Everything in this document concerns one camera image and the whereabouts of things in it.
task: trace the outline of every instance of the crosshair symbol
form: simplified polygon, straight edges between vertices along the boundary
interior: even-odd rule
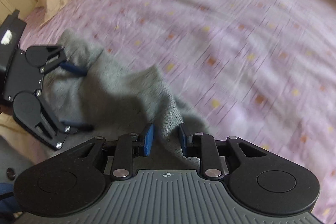
[[[169,172],[166,172],[166,173],[163,173],[162,175],[163,175],[165,178],[168,178],[168,177],[170,177],[172,174],[169,173]]]

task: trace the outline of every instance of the gray fabric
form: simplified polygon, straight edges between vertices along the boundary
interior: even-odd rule
[[[174,97],[157,67],[130,72],[103,47],[69,30],[58,44],[64,45],[72,63],[89,68],[88,75],[76,78],[57,69],[45,78],[42,94],[60,120],[95,126],[92,133],[68,136],[60,152],[94,136],[116,140],[122,134],[140,133],[152,122],[155,141],[151,155],[135,159],[136,167],[172,170],[198,166],[197,159],[182,158],[176,129],[183,121],[194,132],[207,132],[207,126],[191,107]]]
[[[20,155],[0,136],[0,183],[14,183],[14,181],[7,178],[6,173],[8,168],[14,170],[17,178],[19,174],[32,165],[31,161]]]

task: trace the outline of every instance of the gray ribbed plate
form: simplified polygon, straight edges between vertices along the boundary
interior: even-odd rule
[[[45,218],[23,214],[15,224],[318,224],[309,213],[275,218],[240,206],[221,182],[195,170],[139,170],[136,177],[114,182],[92,207],[72,216]]]

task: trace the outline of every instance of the mattress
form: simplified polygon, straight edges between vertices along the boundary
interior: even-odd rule
[[[21,47],[66,28],[132,70],[157,64],[221,140],[244,138],[318,178],[313,213],[336,222],[336,6],[331,0],[71,0]]]

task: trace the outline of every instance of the dark round button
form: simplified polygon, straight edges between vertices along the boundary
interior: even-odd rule
[[[7,171],[6,171],[6,175],[7,175],[7,178],[11,181],[15,180],[15,172],[12,168],[8,168]]]
[[[288,192],[296,185],[296,180],[290,173],[279,170],[263,172],[257,181],[262,188],[273,193]]]
[[[77,177],[66,171],[51,171],[39,177],[38,186],[47,193],[65,193],[71,190],[77,182]]]

